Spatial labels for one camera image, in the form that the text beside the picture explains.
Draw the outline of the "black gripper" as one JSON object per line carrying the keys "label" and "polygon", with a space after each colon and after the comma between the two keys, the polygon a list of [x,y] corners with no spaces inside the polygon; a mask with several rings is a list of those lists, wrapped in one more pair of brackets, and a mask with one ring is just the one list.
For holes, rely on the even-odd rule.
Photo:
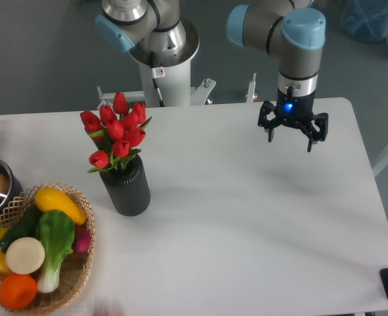
{"label": "black gripper", "polygon": [[258,116],[257,124],[267,132],[269,142],[273,140],[278,126],[298,128],[308,138],[309,153],[314,144],[326,140],[329,115],[313,113],[317,81],[317,72],[305,77],[279,73],[276,105],[264,101]]}

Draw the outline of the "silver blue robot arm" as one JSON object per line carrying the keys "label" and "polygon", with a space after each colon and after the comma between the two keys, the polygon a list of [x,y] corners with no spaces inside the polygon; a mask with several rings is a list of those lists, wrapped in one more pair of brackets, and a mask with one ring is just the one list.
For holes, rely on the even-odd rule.
{"label": "silver blue robot arm", "polygon": [[[103,1],[95,25],[115,50],[138,63],[150,107],[203,104],[206,95],[191,87],[191,60],[199,34],[180,14],[179,1]],[[265,101],[258,125],[269,136],[279,126],[300,130],[309,144],[325,140],[328,115],[313,111],[326,20],[310,1],[262,1],[236,6],[228,16],[228,39],[279,60],[275,104]]]}

